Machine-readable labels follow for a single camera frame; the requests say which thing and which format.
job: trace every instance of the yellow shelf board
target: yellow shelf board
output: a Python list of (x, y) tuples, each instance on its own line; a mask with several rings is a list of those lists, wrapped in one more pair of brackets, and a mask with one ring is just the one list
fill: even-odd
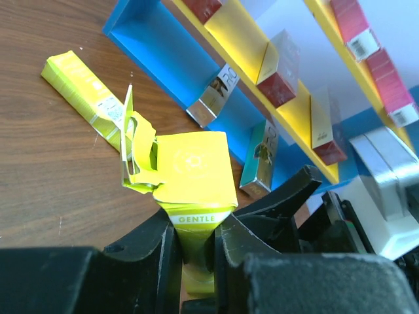
[(374, 80), (369, 73), (366, 63), (364, 61), (360, 63), (356, 62), (354, 57), (346, 48), (342, 37), (340, 36), (339, 27), (329, 1), (304, 0), (304, 2), (306, 3), (308, 9), (312, 12), (314, 18), (317, 20), (324, 34), (326, 34), (326, 36), (329, 38), (331, 44), (334, 46), (340, 58), (348, 67), (352, 76), (356, 79), (364, 94), (367, 96), (367, 99), (373, 106), (374, 110), (377, 112), (377, 115), (381, 118), (381, 121), (383, 121), (384, 125), (389, 127), (403, 142), (406, 143), (406, 145), (408, 145), (414, 151), (412, 142), (410, 141), (406, 129), (396, 128), (393, 120), (391, 120), (391, 118), (387, 115), (387, 112), (385, 111), (381, 101), (380, 94), (376, 89)]
[[(265, 44), (266, 48), (268, 38), (240, 2), (238, 0), (227, 1), (226, 5), (218, 10), (205, 26), (200, 23), (182, 0), (173, 0), (173, 3), (225, 62), (238, 73), (250, 92), (278, 120), (331, 184), (339, 183), (338, 165), (325, 165), (311, 148), (310, 92), (304, 84), (299, 81), (298, 96), (278, 109), (256, 87), (255, 83), (264, 57), (264, 52), (261, 53), (260, 47)], [(234, 14), (234, 20), (232, 18), (228, 20), (226, 13)], [(221, 24), (219, 26), (214, 25), (215, 23), (208, 25), (213, 19)]]

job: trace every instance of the brown wood grain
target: brown wood grain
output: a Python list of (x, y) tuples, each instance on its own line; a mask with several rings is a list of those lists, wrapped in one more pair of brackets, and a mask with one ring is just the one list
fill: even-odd
[(0, 0), (0, 247), (102, 248), (158, 208), (121, 187), (117, 151), (40, 77), (49, 56), (74, 50), (119, 99), (133, 83), (158, 134), (199, 130), (102, 34), (116, 2)]

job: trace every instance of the teal box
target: teal box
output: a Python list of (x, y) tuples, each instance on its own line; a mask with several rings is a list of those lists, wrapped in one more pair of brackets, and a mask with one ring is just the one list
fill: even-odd
[(252, 198), (261, 198), (271, 191), (278, 137), (278, 130), (268, 120), (253, 128), (240, 180), (240, 188)]

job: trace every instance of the scratch on table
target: scratch on table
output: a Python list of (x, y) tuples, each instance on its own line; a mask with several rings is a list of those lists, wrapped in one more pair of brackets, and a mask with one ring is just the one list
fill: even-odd
[(61, 234), (61, 223), (63, 222), (63, 217), (60, 217), (60, 227), (58, 227), (58, 236)]
[(97, 133), (97, 134), (96, 134), (96, 138), (94, 139), (94, 143), (93, 143), (93, 147), (92, 147), (92, 149), (94, 148), (94, 145), (96, 145), (96, 141), (98, 140), (98, 136), (99, 136), (99, 134)]

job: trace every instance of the white backdrop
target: white backdrop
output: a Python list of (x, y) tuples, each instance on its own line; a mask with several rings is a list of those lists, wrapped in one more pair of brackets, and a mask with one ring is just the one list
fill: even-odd
[[(342, 118), (367, 109), (367, 98), (302, 0), (241, 0), (269, 38), (286, 28), (301, 48), (300, 77), (309, 90), (328, 84)], [(419, 84), (419, 0), (359, 0), (407, 88)]]

